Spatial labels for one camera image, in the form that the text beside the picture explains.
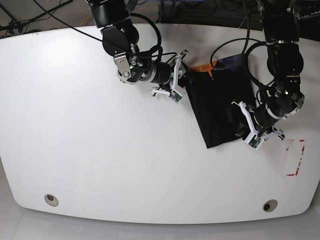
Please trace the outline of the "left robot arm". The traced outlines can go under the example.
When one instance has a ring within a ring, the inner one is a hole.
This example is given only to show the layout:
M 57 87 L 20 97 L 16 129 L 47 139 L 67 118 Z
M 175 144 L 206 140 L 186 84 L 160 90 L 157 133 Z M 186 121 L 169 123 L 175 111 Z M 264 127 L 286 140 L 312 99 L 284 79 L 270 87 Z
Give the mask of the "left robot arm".
M 273 80 L 269 84 L 261 83 L 246 66 L 245 73 L 258 87 L 258 105 L 253 106 L 243 101 L 237 103 L 249 128 L 243 140 L 255 150 L 269 138 L 279 137 L 284 140 L 284 132 L 275 128 L 275 123 L 296 114 L 305 101 L 300 88 L 304 60 L 298 45 L 294 1 L 259 0 L 257 7 L 265 40 L 253 44 L 245 52 L 243 59 L 246 61 L 255 48 L 265 46 L 268 55 L 267 68 Z

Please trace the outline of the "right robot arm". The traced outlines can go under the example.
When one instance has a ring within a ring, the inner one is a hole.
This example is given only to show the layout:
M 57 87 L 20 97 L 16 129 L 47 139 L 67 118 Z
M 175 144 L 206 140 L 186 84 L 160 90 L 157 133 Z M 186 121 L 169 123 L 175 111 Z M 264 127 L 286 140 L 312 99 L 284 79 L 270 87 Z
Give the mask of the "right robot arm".
M 103 48 L 117 66 L 119 80 L 127 84 L 153 83 L 153 96 L 164 95 L 179 102 L 186 93 L 179 81 L 188 70 L 183 63 L 187 50 L 172 53 L 172 57 L 163 62 L 161 33 L 152 20 L 133 12 L 135 0 L 89 0 L 87 3 L 96 27 L 101 29 Z M 156 44 L 149 50 L 140 51 L 139 33 L 129 17 L 145 20 L 154 29 Z

